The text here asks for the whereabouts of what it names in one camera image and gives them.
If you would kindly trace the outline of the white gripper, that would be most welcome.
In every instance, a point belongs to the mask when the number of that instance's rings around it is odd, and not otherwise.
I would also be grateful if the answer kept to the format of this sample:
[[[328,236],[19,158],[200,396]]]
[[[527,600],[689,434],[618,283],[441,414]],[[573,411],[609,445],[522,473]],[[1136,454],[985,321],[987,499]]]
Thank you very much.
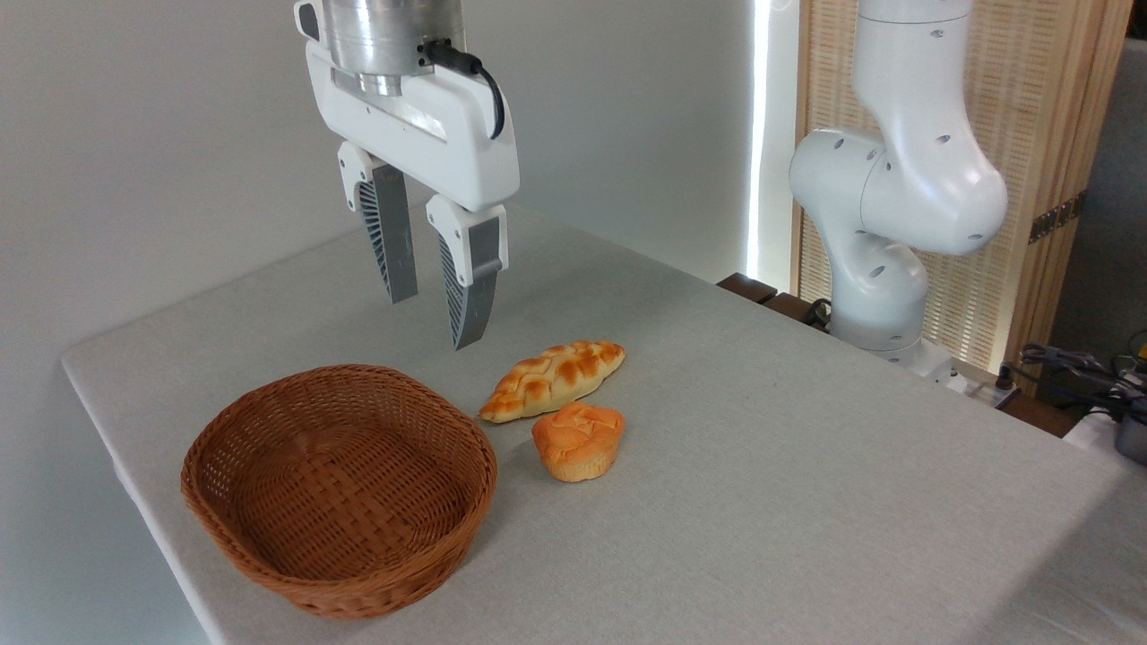
[[[465,52],[461,3],[295,3],[294,17],[318,110],[345,140],[345,202],[366,226],[391,303],[418,294],[405,173],[437,193],[427,222],[453,345],[479,341],[509,265],[498,204],[518,191],[520,169],[504,94]]]

